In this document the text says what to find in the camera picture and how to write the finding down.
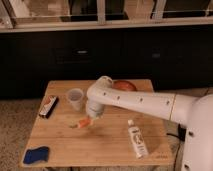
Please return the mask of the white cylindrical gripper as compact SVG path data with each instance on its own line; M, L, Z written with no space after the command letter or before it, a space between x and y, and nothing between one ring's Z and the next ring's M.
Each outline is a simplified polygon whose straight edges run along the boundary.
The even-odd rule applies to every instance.
M104 105L99 104L96 101L88 100L86 102L86 113L88 116L85 118L85 126L88 127L93 124L93 118L97 118L103 115Z

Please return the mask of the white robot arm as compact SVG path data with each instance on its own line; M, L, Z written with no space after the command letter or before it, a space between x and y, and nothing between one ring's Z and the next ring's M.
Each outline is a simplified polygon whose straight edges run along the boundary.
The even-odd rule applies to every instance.
M122 91L101 76L87 89L86 113L99 117L106 105L136 111L186 127L181 171L213 171L213 94L203 97L175 93Z

